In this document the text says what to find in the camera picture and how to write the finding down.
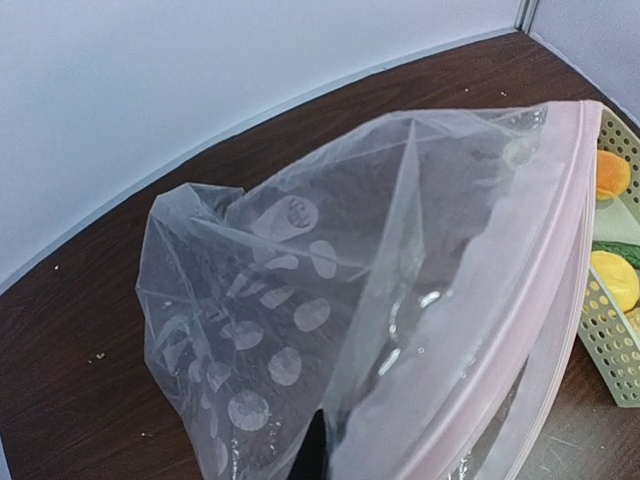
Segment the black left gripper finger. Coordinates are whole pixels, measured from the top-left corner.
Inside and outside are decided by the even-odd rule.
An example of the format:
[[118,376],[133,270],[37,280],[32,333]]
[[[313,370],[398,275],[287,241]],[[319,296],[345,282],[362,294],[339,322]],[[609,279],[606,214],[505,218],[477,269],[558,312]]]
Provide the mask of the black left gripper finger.
[[323,409],[315,412],[288,480],[326,480],[328,478],[328,441]]

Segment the clear zip top bag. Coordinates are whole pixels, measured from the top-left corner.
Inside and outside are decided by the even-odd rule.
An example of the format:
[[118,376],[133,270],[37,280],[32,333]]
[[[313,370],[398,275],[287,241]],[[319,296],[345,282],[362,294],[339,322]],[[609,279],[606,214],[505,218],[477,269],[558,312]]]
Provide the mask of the clear zip top bag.
[[387,114],[149,212],[145,360],[206,479],[512,479],[580,322],[596,101]]

